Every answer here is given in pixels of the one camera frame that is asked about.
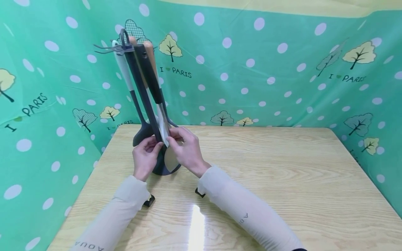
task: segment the wood grain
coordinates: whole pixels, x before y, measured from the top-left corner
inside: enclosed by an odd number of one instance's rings
[[[402,220],[329,129],[188,126],[203,157],[269,203],[309,251],[400,251]],[[66,251],[133,172],[139,125],[114,134],[48,251]],[[180,168],[152,175],[156,197],[116,251],[261,250],[226,213],[194,193]]]

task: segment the left hand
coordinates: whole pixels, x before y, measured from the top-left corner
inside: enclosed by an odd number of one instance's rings
[[[134,177],[145,182],[155,168],[158,153],[162,149],[163,142],[157,142],[155,136],[141,141],[133,150]]]

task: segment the arm sleeve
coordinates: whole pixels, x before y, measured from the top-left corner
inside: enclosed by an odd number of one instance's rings
[[[113,251],[124,230],[151,194],[146,183],[126,178],[95,220],[77,239],[70,251]]]
[[[217,166],[210,167],[198,182],[198,192],[230,215],[267,251],[292,251],[303,245],[264,201],[232,180]]]

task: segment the green backdrop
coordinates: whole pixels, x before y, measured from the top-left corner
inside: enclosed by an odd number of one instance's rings
[[[139,122],[113,54],[94,52],[121,27],[157,47],[175,123],[331,128],[402,215],[401,23],[396,10],[2,1],[0,250],[45,250],[116,128]]]

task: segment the black handle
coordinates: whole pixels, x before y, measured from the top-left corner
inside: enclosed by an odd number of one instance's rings
[[[154,68],[152,67],[145,46],[143,44],[134,45],[134,53],[138,59],[144,79],[148,83],[148,88],[151,91],[155,103],[162,104],[163,98],[159,89],[158,79],[155,76]]]

